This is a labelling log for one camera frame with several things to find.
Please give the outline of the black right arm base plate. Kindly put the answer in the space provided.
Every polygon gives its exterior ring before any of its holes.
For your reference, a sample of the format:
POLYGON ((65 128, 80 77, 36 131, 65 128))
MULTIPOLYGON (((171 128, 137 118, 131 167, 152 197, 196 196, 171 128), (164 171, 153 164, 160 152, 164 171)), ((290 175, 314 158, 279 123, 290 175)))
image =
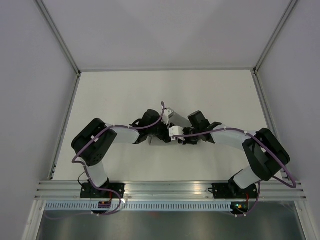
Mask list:
POLYGON ((208 192, 213 194, 214 199, 256 199, 258 197, 258 189, 255 184, 245 189, 239 188, 237 185, 223 183, 212 183, 208 192))

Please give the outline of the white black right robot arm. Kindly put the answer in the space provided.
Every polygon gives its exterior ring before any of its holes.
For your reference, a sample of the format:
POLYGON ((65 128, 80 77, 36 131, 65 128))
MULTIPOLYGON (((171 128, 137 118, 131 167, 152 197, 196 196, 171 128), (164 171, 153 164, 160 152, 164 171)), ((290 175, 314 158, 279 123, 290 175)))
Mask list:
POLYGON ((249 166, 228 181, 228 192, 235 198, 241 197, 248 187, 274 178, 291 160, 268 128, 246 132, 220 122, 210 123, 199 110, 189 115, 188 120, 191 126, 183 129, 184 145, 203 141, 244 151, 249 166))

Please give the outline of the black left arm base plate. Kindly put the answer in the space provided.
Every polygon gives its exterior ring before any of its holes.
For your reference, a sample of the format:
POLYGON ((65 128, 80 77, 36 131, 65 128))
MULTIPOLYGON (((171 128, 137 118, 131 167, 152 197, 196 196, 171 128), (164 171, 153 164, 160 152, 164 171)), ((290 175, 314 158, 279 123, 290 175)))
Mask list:
MULTIPOLYGON (((107 189, 112 190, 120 195, 122 198, 125 193, 125 184, 112 182, 106 186, 107 189)), ((102 191, 94 188, 90 183, 83 183, 80 191, 81 199, 119 199, 118 195, 110 191, 102 191)))

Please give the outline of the grey cloth napkin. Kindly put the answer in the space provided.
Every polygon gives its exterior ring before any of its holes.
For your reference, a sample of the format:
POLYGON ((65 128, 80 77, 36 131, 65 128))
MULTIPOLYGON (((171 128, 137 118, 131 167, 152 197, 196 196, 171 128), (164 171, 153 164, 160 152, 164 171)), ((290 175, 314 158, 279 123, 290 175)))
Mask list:
POLYGON ((173 114, 170 116, 170 119, 169 119, 169 124, 165 125, 163 122, 159 123, 158 134, 149 136, 147 138, 148 144, 150 146, 177 145, 178 141, 171 140, 171 138, 169 137, 169 128, 172 126, 179 126, 182 128, 186 128, 186 127, 191 127, 192 125, 187 118, 179 115, 173 110, 173 114))

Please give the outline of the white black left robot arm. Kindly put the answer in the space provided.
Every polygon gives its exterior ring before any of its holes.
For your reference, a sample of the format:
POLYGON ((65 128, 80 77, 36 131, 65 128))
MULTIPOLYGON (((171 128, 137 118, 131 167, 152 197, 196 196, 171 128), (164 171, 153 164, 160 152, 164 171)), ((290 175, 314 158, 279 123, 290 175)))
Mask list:
POLYGON ((138 145, 152 137, 171 142, 168 125, 173 112, 170 108, 163 108, 161 113, 149 109, 128 126, 110 125, 95 118, 73 139, 75 157, 71 162, 83 166, 94 195, 104 198, 109 193, 109 178, 102 160, 112 144, 138 145))

